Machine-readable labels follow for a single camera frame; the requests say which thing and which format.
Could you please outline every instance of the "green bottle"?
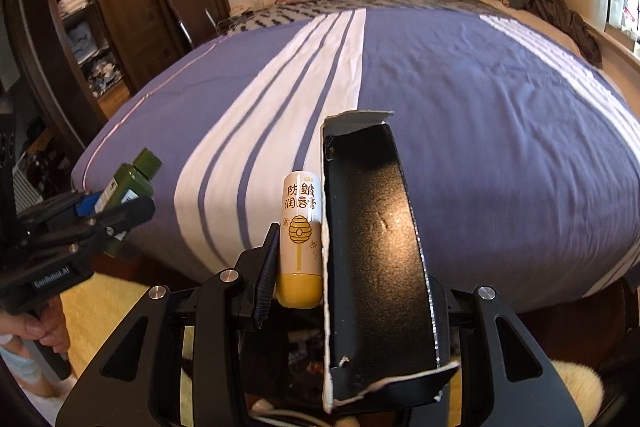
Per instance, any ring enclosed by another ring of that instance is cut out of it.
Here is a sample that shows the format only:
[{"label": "green bottle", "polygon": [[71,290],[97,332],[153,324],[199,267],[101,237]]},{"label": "green bottle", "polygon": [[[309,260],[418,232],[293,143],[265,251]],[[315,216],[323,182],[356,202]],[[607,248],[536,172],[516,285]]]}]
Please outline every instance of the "green bottle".
[{"label": "green bottle", "polygon": [[[139,196],[153,196],[154,187],[151,185],[151,180],[161,166],[162,162],[158,157],[146,148],[140,151],[132,164],[123,163],[96,202],[95,213]],[[107,243],[105,253],[115,257],[126,235],[127,232],[114,235],[113,239]]]}]

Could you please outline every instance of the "blue bedspread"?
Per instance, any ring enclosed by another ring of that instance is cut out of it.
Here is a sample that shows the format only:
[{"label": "blue bedspread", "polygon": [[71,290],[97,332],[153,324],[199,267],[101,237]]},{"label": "blue bedspread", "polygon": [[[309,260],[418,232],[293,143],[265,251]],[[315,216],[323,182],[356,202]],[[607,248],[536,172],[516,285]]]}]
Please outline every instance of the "blue bedspread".
[{"label": "blue bedspread", "polygon": [[640,255],[640,127],[586,62],[521,23],[364,8],[223,37],[153,80],[74,169],[101,190],[148,147],[153,221],[130,241],[199,280],[262,244],[319,126],[389,120],[429,271],[517,311],[590,295]]}]

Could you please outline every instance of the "lip balm tube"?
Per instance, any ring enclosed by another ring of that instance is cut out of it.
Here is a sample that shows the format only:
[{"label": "lip balm tube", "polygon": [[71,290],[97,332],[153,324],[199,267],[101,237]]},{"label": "lip balm tube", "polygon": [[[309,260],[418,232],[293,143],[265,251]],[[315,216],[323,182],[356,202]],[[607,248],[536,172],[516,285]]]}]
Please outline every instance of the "lip balm tube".
[{"label": "lip balm tube", "polygon": [[315,308],[322,299],[321,198],[320,180],[312,172],[285,178],[276,297],[286,308]]}]

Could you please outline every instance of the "cardboard box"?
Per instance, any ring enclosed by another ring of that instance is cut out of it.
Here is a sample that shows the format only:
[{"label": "cardboard box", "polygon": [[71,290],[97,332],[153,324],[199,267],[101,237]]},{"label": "cardboard box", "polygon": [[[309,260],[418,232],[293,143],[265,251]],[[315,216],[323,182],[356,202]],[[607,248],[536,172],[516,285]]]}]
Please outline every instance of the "cardboard box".
[{"label": "cardboard box", "polygon": [[433,403],[458,367],[436,324],[445,298],[430,285],[389,116],[347,112],[322,127],[327,412]]}]

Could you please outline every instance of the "metal screw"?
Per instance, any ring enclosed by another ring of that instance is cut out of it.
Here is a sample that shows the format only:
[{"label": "metal screw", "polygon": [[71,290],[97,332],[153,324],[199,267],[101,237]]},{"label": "metal screw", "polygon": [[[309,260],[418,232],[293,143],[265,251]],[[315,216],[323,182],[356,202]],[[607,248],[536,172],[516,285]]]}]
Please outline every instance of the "metal screw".
[{"label": "metal screw", "polygon": [[161,299],[166,295],[166,288],[164,286],[154,286],[149,290],[149,297],[151,299]]},{"label": "metal screw", "polygon": [[229,268],[220,274],[220,280],[222,282],[234,282],[239,277],[238,272]]},{"label": "metal screw", "polygon": [[478,288],[478,295],[487,301],[491,301],[491,299],[495,299],[495,290],[490,286],[481,286]]}]

